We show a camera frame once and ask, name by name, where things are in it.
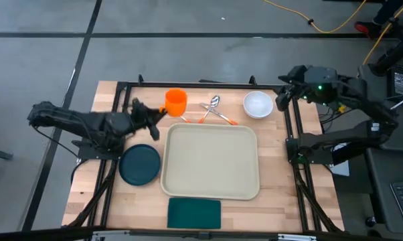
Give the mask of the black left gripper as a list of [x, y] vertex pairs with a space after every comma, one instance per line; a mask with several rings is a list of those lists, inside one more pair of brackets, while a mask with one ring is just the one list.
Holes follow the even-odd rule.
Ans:
[[163, 118], [167, 111], [165, 109], [151, 109], [145, 106], [138, 98], [132, 99], [131, 112], [126, 115], [126, 133], [135, 133], [139, 129], [149, 129], [153, 140], [159, 140], [160, 132], [157, 128], [158, 120], [151, 118]]

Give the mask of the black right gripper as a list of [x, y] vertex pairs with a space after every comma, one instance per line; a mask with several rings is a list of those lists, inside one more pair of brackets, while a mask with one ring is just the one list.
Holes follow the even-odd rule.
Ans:
[[291, 98], [308, 99], [310, 87], [304, 79], [293, 79], [287, 75], [279, 76], [278, 79], [291, 85], [290, 89], [283, 86], [276, 91], [275, 102], [279, 111], [285, 111], [288, 108]]

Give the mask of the orange plastic cup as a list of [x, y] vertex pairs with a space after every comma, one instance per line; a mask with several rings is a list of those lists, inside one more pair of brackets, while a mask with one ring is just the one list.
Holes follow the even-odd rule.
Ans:
[[187, 106], [187, 93], [181, 88], [170, 88], [165, 93], [165, 102], [160, 111], [165, 111], [169, 116], [180, 117], [184, 114]]

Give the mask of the white ribbed bowl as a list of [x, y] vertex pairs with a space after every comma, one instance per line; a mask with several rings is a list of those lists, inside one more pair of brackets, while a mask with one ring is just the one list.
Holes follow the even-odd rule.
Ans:
[[274, 105], [268, 94], [261, 91], [252, 91], [244, 97], [243, 108], [249, 117], [260, 119], [271, 114]]

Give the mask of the dark blue round plate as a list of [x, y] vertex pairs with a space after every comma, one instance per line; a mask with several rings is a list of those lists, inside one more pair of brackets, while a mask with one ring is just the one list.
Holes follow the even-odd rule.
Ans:
[[158, 151], [146, 144], [133, 145], [120, 158], [120, 177], [129, 185], [142, 186], [152, 182], [158, 175], [161, 158]]

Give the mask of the orange-handled metal spoon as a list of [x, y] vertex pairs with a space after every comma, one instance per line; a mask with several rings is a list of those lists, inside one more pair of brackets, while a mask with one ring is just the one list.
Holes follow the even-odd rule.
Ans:
[[209, 114], [209, 112], [211, 111], [211, 109], [213, 107], [216, 107], [218, 105], [219, 101], [220, 101], [220, 97], [218, 95], [215, 95], [211, 99], [211, 101], [210, 101], [210, 103], [208, 105], [208, 109], [207, 109], [206, 113], [198, 120], [198, 123], [203, 123], [205, 121], [205, 119], [206, 119], [207, 115]]

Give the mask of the orange-handled metal knife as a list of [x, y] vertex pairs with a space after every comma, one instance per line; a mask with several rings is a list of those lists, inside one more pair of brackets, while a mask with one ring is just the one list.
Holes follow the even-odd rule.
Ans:
[[200, 106], [204, 107], [206, 110], [209, 110], [210, 112], [218, 115], [219, 117], [223, 118], [225, 121], [227, 121], [228, 123], [230, 123], [231, 125], [238, 125], [238, 123], [228, 117], [226, 117], [225, 115], [221, 114], [220, 112], [218, 112], [214, 107], [210, 107], [207, 104], [204, 103], [200, 103]]

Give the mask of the beige plastic tray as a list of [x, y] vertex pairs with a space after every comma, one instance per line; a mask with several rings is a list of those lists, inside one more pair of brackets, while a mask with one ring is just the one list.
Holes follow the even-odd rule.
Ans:
[[167, 131], [161, 188], [170, 196], [250, 200], [260, 191], [258, 140], [245, 126], [177, 123]]

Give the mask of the dark green cloth napkin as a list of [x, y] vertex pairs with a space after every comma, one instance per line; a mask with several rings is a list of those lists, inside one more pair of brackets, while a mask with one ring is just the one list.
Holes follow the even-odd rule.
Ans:
[[171, 197], [167, 208], [167, 227], [220, 229], [222, 204], [219, 200]]

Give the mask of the grey side table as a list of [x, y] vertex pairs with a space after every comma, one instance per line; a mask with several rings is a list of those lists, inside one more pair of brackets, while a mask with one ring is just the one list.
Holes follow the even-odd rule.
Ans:
[[[358, 68], [359, 77], [365, 80], [368, 87], [369, 99], [383, 100], [387, 97], [387, 76], [376, 76], [368, 65]], [[390, 135], [390, 138], [380, 145], [381, 149], [389, 151], [403, 151], [403, 105], [395, 109], [398, 116], [398, 127]]]

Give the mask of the white paper sheet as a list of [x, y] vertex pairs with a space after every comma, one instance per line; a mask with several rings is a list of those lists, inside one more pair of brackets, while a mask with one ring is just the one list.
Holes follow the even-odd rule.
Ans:
[[[331, 151], [336, 151], [338, 149], [345, 147], [346, 145], [347, 145], [346, 143], [340, 143], [334, 146]], [[349, 161], [346, 160], [343, 163], [339, 164], [329, 164], [329, 170], [332, 172], [332, 174], [349, 177], [350, 176]]]

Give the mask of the person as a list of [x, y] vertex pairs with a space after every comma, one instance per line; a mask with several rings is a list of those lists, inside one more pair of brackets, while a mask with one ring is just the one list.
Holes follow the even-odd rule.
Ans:
[[354, 27], [370, 39], [374, 39], [380, 35], [383, 25], [394, 16], [401, 6], [403, 6], [403, 0], [385, 0], [371, 21], [357, 21]]

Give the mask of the black power adapter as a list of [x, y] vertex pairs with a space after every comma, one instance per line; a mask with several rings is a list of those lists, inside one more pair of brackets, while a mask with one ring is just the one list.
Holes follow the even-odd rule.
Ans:
[[396, 66], [390, 68], [387, 76], [387, 100], [403, 100], [403, 67]]

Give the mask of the black chair base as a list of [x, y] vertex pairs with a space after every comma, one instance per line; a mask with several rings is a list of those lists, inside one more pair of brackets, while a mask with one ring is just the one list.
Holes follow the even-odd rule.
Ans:
[[375, 64], [369, 64], [370, 70], [376, 76], [384, 75], [391, 67], [396, 66], [403, 59], [403, 25], [400, 25], [398, 21], [397, 17], [389, 20], [392, 24], [392, 35], [398, 37], [400, 43], [389, 52], [386, 52]]

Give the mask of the black desk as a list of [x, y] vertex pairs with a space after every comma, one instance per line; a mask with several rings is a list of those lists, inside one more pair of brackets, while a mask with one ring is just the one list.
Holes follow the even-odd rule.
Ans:
[[403, 234], [403, 214], [391, 188], [392, 184], [403, 182], [403, 152], [368, 149], [365, 157], [376, 221], [390, 232]]

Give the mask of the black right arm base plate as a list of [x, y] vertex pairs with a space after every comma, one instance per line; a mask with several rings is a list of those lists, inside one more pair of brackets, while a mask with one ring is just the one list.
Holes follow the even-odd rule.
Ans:
[[322, 135], [302, 133], [298, 138], [285, 141], [290, 163], [298, 164], [332, 164], [332, 144], [322, 140]]

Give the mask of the black metal table frame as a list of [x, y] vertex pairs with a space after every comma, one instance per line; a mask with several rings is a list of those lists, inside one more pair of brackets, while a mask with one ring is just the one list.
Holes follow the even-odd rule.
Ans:
[[[146, 105], [159, 105], [164, 93], [169, 88], [184, 88], [188, 94], [185, 117], [192, 123], [203, 115], [200, 102], [207, 102], [216, 94], [221, 97], [218, 111], [239, 125], [251, 128], [258, 138], [260, 163], [260, 192], [250, 201], [224, 200], [222, 203], [222, 227], [219, 230], [190, 230], [167, 228], [167, 206], [169, 196], [162, 191], [159, 177], [152, 184], [133, 187], [125, 183], [116, 171], [110, 198], [109, 192], [102, 195], [97, 208], [90, 217], [94, 217], [91, 226], [100, 226], [103, 221], [103, 207], [109, 202], [105, 228], [108, 231], [120, 231], [127, 235], [180, 236], [211, 240], [214, 238], [275, 238], [278, 233], [302, 234], [302, 219], [299, 199], [295, 187], [293, 168], [287, 159], [285, 139], [297, 137], [297, 128], [303, 132], [321, 134], [321, 123], [317, 107], [298, 100], [300, 117], [292, 101], [289, 106], [289, 118], [276, 109], [265, 119], [250, 118], [243, 111], [243, 98], [252, 90], [267, 93], [274, 102], [276, 94], [273, 85], [220, 84], [220, 83], [166, 83], [166, 82], [127, 82], [131, 86], [130, 97], [137, 97]], [[301, 170], [302, 177], [313, 183], [313, 190], [318, 204], [337, 228], [344, 231], [343, 220], [333, 182], [333, 176], [323, 165], [310, 163], [310, 172]], [[111, 161], [97, 159], [85, 162], [75, 172], [70, 189], [62, 225], [67, 225], [77, 218], [94, 195], [98, 172], [104, 179], [110, 169]]]

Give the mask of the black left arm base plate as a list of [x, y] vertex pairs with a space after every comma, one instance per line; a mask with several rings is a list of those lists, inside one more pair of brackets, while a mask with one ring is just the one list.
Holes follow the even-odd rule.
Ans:
[[91, 139], [73, 140], [72, 144], [79, 148], [81, 159], [118, 159], [124, 151], [125, 138], [100, 133]]

